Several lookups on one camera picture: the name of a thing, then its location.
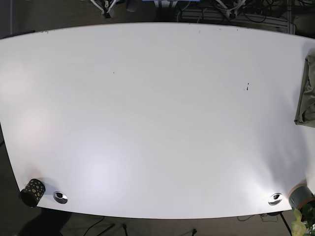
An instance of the white surface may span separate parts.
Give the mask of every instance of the white surface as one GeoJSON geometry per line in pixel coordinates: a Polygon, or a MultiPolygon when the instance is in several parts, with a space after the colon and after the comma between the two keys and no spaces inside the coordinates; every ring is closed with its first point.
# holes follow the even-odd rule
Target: white surface
{"type": "Polygon", "coordinates": [[[189,24],[1,40],[0,122],[19,188],[38,178],[41,207],[121,217],[290,209],[268,198],[305,175],[315,190],[315,129],[293,122],[314,48],[287,34],[189,24]],[[54,201],[57,190],[67,204],[54,201]]]}

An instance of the black cylindrical container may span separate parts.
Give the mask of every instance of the black cylindrical container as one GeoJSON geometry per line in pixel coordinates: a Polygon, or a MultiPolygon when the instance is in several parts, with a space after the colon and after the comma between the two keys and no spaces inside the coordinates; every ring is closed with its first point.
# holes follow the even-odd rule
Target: black cylindrical container
{"type": "Polygon", "coordinates": [[[27,206],[35,207],[44,195],[45,191],[45,185],[41,181],[33,178],[20,192],[20,198],[27,206]]]}

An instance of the metal frame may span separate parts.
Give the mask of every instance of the metal frame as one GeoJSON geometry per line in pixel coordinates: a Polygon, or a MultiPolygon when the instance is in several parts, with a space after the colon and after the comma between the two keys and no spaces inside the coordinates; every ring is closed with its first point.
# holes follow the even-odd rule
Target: metal frame
{"type": "MultiPolygon", "coordinates": [[[[220,14],[216,10],[208,9],[203,13],[204,19],[207,21],[220,21],[222,19],[222,14],[220,14]]],[[[182,19],[194,21],[198,20],[198,18],[202,16],[201,11],[198,9],[187,9],[182,13],[182,19]]],[[[262,21],[265,16],[255,15],[255,14],[247,14],[248,17],[253,19],[254,21],[262,21]]],[[[266,17],[266,20],[262,23],[256,23],[250,21],[243,15],[238,15],[235,19],[231,20],[231,23],[246,23],[251,25],[263,25],[263,26],[271,26],[280,28],[283,32],[295,34],[295,26],[290,23],[291,21],[291,12],[288,11],[287,19],[284,18],[276,18],[276,17],[266,17]]]]}

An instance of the olive fabric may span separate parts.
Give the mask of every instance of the olive fabric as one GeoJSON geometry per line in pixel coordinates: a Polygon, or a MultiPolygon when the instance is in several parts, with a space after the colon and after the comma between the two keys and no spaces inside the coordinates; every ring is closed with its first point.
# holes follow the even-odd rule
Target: olive fabric
{"type": "Polygon", "coordinates": [[[315,127],[315,57],[305,59],[295,124],[315,127]]]}

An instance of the black cable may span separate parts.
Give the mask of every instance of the black cable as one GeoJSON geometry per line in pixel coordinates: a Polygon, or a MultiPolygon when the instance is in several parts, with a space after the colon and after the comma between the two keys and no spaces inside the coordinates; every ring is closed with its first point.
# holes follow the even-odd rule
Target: black cable
{"type": "Polygon", "coordinates": [[[292,236],[291,229],[290,229],[289,225],[287,224],[287,222],[286,222],[286,220],[285,220],[285,218],[284,218],[284,215],[282,215],[282,212],[280,213],[280,216],[281,216],[281,218],[282,218],[282,220],[283,220],[283,222],[284,222],[284,224],[285,224],[287,230],[289,231],[290,235],[292,236]]]}
{"type": "Polygon", "coordinates": [[[243,15],[244,15],[247,19],[249,19],[250,21],[255,22],[255,23],[263,23],[263,22],[267,19],[267,15],[265,15],[265,18],[264,18],[262,21],[254,21],[254,20],[252,20],[251,18],[249,18],[249,17],[245,14],[245,12],[243,12],[243,15]]]}
{"type": "Polygon", "coordinates": [[[276,222],[279,221],[278,216],[276,216],[277,220],[264,220],[264,217],[265,217],[264,214],[260,214],[259,216],[260,216],[260,219],[261,219],[262,222],[274,222],[274,223],[276,223],[276,222]]]}
{"type": "Polygon", "coordinates": [[[125,231],[125,236],[128,236],[128,233],[127,233],[127,225],[126,224],[123,224],[123,229],[125,231]]]}
{"type": "MultiPolygon", "coordinates": [[[[247,220],[251,219],[253,216],[255,216],[255,215],[251,215],[251,216],[247,217],[244,220],[240,220],[239,216],[237,216],[237,220],[241,221],[241,222],[244,222],[244,221],[247,221],[247,220]]],[[[277,217],[277,220],[274,221],[274,220],[264,220],[263,219],[263,217],[265,217],[264,214],[260,214],[259,216],[260,216],[260,219],[261,219],[262,222],[274,222],[274,223],[278,222],[278,217],[277,217]]]]}
{"type": "Polygon", "coordinates": [[[193,229],[193,230],[192,230],[192,235],[191,235],[191,236],[194,236],[196,233],[197,233],[197,230],[196,230],[196,229],[193,229]]]}
{"type": "Polygon", "coordinates": [[[87,234],[87,232],[88,232],[94,225],[97,225],[97,224],[98,224],[99,222],[101,222],[104,218],[105,218],[105,216],[103,216],[100,221],[97,221],[95,224],[91,225],[91,226],[85,231],[85,234],[83,234],[83,236],[85,236],[85,235],[87,234]]]}
{"type": "Polygon", "coordinates": [[[244,222],[244,221],[247,221],[247,220],[251,219],[253,216],[254,216],[254,215],[251,215],[250,217],[248,217],[248,218],[245,219],[245,220],[240,220],[240,219],[238,218],[239,216],[237,216],[237,220],[238,220],[238,221],[241,221],[241,222],[244,222]]]}
{"type": "Polygon", "coordinates": [[[102,236],[103,234],[105,234],[107,231],[109,231],[112,227],[114,227],[115,224],[111,224],[109,227],[107,227],[106,230],[102,231],[101,233],[99,233],[97,236],[102,236]]]}

